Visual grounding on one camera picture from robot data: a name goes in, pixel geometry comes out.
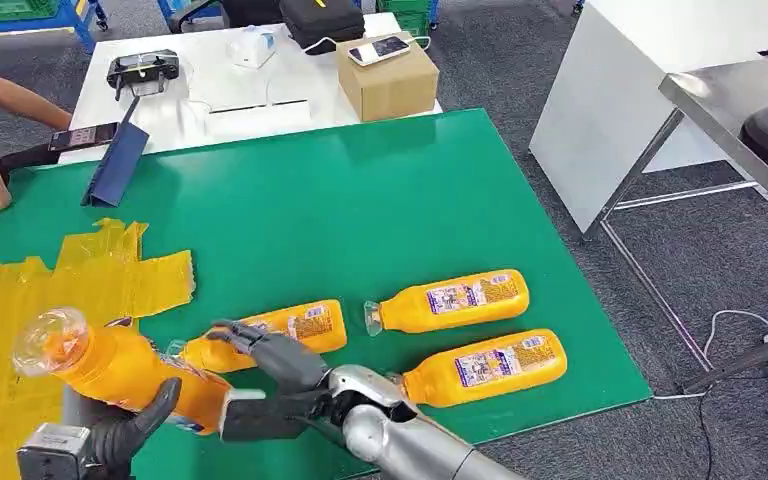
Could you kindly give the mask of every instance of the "robotic arm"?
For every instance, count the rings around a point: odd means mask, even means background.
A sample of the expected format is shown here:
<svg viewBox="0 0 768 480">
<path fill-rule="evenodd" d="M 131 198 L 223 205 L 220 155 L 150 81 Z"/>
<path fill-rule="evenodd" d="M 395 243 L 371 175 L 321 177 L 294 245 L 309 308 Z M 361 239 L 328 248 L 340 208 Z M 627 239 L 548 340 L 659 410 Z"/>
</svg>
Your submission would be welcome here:
<svg viewBox="0 0 768 480">
<path fill-rule="evenodd" d="M 393 480 L 522 480 L 428 418 L 396 384 L 369 368 L 329 370 L 322 357 L 289 337 L 238 323 L 220 326 L 229 331 L 215 338 L 252 355 L 279 389 L 271 398 L 229 393 L 223 440 L 291 438 L 309 426 Z M 276 358 L 294 360 L 288 365 Z"/>
<path fill-rule="evenodd" d="M 392 480 L 523 480 L 428 418 L 378 373 L 360 365 L 331 369 L 321 356 L 284 335 L 238 322 L 216 326 L 223 330 L 209 338 L 252 356 L 278 386 L 270 397 L 260 390 L 228 392 L 219 428 L 223 441 L 295 438 L 314 428 Z M 113 472 L 128 478 L 130 458 L 172 412 L 179 391 L 180 381 L 167 381 L 139 415 L 121 410 L 110 414 L 119 409 L 85 399 L 100 404 L 94 411 L 106 408 L 107 413 L 90 414 L 95 419 L 83 414 L 82 421 L 70 422 L 91 430 L 41 426 L 19 450 L 22 478 L 120 478 Z M 51 469 L 59 462 L 67 468 L 57 475 L 43 476 L 36 470 L 54 473 Z"/>
<path fill-rule="evenodd" d="M 328 375 L 332 398 L 351 398 L 342 419 L 346 449 L 395 480 L 522 480 L 410 403 L 401 389 L 360 365 Z"/>
</svg>

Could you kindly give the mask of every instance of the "blue shelf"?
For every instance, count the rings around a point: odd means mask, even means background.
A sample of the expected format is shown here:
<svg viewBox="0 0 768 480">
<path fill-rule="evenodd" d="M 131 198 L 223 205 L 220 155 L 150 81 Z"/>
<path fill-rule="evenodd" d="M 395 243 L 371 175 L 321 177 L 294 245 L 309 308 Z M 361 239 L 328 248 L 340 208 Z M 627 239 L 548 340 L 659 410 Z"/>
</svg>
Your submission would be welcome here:
<svg viewBox="0 0 768 480">
<path fill-rule="evenodd" d="M 75 11 L 75 6 L 78 2 L 81 2 L 81 0 L 75 0 L 74 3 L 72 0 L 60 0 L 57 14 L 51 18 L 0 22 L 0 33 L 71 27 L 75 29 L 75 34 L 81 39 L 87 51 L 92 53 L 95 49 L 95 40 L 93 40 L 89 32 L 88 25 L 93 18 L 96 18 L 96 3 L 90 1 L 82 2 L 85 4 L 84 11 L 82 15 L 78 15 Z"/>
<path fill-rule="evenodd" d="M 160 12 L 166 20 L 169 20 L 169 17 L 171 17 L 177 10 L 189 4 L 189 0 L 157 0 L 157 6 L 160 8 Z M 219 2 L 215 2 L 213 5 L 196 13 L 193 18 L 218 17 L 221 15 L 222 10 L 219 9 Z"/>
</svg>

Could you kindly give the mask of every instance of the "gray carpet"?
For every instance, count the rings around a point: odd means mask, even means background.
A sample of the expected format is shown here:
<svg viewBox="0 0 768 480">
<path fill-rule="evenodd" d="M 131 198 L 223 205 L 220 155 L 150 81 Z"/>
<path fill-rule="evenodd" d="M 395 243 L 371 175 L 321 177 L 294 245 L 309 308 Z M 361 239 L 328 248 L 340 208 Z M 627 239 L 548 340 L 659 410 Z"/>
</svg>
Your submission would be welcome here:
<svg viewBox="0 0 768 480">
<path fill-rule="evenodd" d="M 102 0 L 98 39 L 165 33 L 152 0 Z M 446 110 L 487 109 L 653 389 L 671 394 L 699 372 L 679 337 L 604 235 L 582 243 L 528 143 L 573 29 L 548 0 L 443 0 L 431 55 Z M 71 108 L 88 64 L 68 33 L 0 38 L 0 75 Z M 42 143 L 46 129 L 0 113 L 0 154 Z M 733 176 L 723 165 L 647 177 L 635 193 L 675 191 Z M 613 224 L 700 343 L 723 308 L 768 318 L 768 202 L 740 191 L 620 212 Z M 752 319 L 723 318 L 715 362 L 756 345 Z M 768 368 L 747 372 L 765 375 Z M 704 478 L 699 400 L 650 401 L 490 443 L 489 456 L 532 478 Z M 721 384 L 704 403 L 712 478 L 768 479 L 768 379 Z"/>
</svg>

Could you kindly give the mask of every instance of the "black robotic glove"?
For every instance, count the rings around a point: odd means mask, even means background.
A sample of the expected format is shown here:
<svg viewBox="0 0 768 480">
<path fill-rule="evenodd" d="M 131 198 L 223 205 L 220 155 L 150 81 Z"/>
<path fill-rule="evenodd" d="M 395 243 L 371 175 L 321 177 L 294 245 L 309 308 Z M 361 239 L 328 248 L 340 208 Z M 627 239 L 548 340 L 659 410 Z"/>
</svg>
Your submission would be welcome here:
<svg viewBox="0 0 768 480">
<path fill-rule="evenodd" d="M 175 409 L 181 394 L 181 379 L 169 378 L 157 390 L 152 402 L 140 413 L 123 410 L 66 389 L 66 424 L 90 429 L 93 463 L 88 469 L 94 480 L 128 479 L 131 459 Z"/>
<path fill-rule="evenodd" d="M 325 360 L 298 340 L 232 320 L 220 320 L 213 326 L 221 329 L 209 332 L 207 338 L 227 342 L 251 356 L 257 367 L 275 380 L 279 392 L 313 390 L 328 374 Z"/>
</svg>

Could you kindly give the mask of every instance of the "bottle label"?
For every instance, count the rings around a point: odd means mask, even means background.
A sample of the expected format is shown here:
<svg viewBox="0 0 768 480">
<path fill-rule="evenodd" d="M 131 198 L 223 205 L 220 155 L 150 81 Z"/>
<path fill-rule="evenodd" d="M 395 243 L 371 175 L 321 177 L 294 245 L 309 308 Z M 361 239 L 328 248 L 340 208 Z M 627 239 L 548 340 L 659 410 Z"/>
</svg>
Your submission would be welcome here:
<svg viewBox="0 0 768 480">
<path fill-rule="evenodd" d="M 517 296 L 519 292 L 513 277 L 503 273 L 480 278 L 473 284 L 456 283 L 432 288 L 425 292 L 434 314 L 455 312 L 501 302 Z"/>
<path fill-rule="evenodd" d="M 455 359 L 455 368 L 464 387 L 537 370 L 555 360 L 555 352 L 542 335 L 521 342 L 464 355 Z"/>
<path fill-rule="evenodd" d="M 285 321 L 270 321 L 264 317 L 243 320 L 247 325 L 260 328 L 269 333 L 281 333 L 296 340 L 328 333 L 334 329 L 331 311 L 323 304 L 308 308 L 302 315 L 290 315 Z"/>
<path fill-rule="evenodd" d="M 180 368 L 181 370 L 190 372 L 193 375 L 203 380 L 207 380 L 208 382 L 218 383 L 220 385 L 225 385 L 225 381 L 222 380 L 222 377 L 219 377 L 215 373 L 211 373 L 211 372 L 207 372 L 207 371 L 195 368 L 189 363 L 187 363 L 186 361 L 184 361 L 184 359 L 178 355 L 169 355 L 166 353 L 158 352 L 157 357 L 160 359 L 161 362 L 167 365 L 170 365 L 172 367 Z"/>
</svg>

